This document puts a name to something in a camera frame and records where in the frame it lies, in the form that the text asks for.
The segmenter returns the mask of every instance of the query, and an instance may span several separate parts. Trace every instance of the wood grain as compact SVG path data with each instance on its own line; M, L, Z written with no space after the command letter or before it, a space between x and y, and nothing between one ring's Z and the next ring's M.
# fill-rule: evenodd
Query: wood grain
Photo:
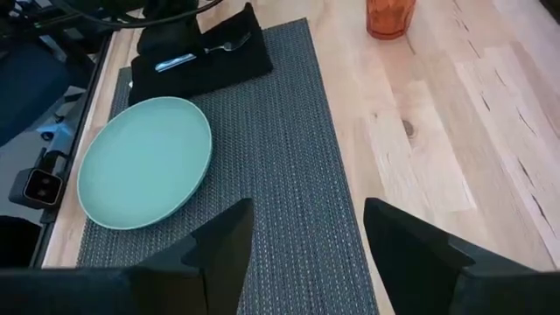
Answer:
M228 0L203 30L242 9ZM537 270L560 267L560 26L538 0L422 0L406 36L366 31L366 1L251 1L262 27L308 18L381 314L366 197ZM139 31L113 36L45 259L73 266L76 172L106 123Z

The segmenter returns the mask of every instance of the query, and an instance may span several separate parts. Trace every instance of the wooden table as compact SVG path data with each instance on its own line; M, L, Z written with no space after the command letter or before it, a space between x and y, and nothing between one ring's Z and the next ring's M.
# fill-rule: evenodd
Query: wooden table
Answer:
M244 2L203 14L202 28ZM252 3L263 28L309 19L364 245L376 196L531 268L560 266L560 26L537 0L418 0L408 35L389 42L366 33L365 0ZM76 263L76 173L139 35L113 35L45 266Z

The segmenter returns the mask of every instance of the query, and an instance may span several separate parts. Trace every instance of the black cable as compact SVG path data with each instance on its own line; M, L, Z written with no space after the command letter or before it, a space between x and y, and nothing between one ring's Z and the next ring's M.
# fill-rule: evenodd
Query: black cable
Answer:
M56 27L58 25L63 25L65 23L78 21L80 18L81 18L81 14L72 13L61 17L53 17L47 20L37 21L34 23L34 26L35 28L39 28L39 29Z
M176 21L179 21L180 19L193 17L193 16L195 16L199 13L207 11L207 10L213 8L214 6L218 5L222 1L223 0L213 0L211 3L203 5L196 10L186 11L186 12L178 14L174 17L165 17L165 18L150 20L150 21L146 21L146 22L122 23L122 22L104 21L104 20L102 20L98 17L90 15L89 13L86 13L86 12L83 12L79 9L74 8L66 0L52 0L52 2L55 5L59 6L64 11L68 11L70 13L78 13L78 14L81 14L85 19L90 20L92 22L96 22L97 24L105 25L105 26L109 26L109 27L120 28L120 29L123 29L123 28L125 28L125 29L126 28L141 28L141 27L148 27L148 26L162 25L162 24L168 24L168 23L176 22Z

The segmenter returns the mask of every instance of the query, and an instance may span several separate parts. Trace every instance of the wood knot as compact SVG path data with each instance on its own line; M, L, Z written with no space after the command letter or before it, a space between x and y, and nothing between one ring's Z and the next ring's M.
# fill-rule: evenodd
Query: wood knot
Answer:
M403 120L402 126L404 126L404 131L406 132L406 136L412 138L414 136L414 126L412 126L412 123Z

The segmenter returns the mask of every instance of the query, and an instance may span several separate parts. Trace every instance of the black object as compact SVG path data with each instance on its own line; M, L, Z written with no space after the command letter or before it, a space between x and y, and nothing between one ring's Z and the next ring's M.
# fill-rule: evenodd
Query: black object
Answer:
M0 313L236 314L253 216L243 199L129 268L0 271Z
M560 0L541 0L541 3L560 24Z
M67 156L57 150L46 152L43 148L35 166L20 171L10 189L8 199L16 204L33 209L56 207L62 196L62 178L53 174L58 158Z
M16 0L0 0L0 18L8 16L14 9Z
M0 268L29 267L40 230L28 220L0 215Z
M265 75L272 63L263 40L263 32L250 3L240 13L221 22L202 35L204 47L223 45L250 32L251 38L233 52L217 50L208 55L156 72L157 63L176 58L189 51L169 50L140 55L132 60L133 88L129 105L157 96L189 98Z
M45 131L45 132L41 132L41 139L45 140L45 141L51 141L54 138L54 132L51 131Z
M150 19L165 18L191 11L199 7L198 0L173 2L174 5L162 5L160 1L150 0L143 9L143 15ZM146 27L138 40L136 50L138 54L165 52L184 52L191 46L203 52L200 45L200 28L196 17L192 16L171 24L161 24Z
M538 273L379 199L366 200L364 225L396 314L560 313L560 273Z

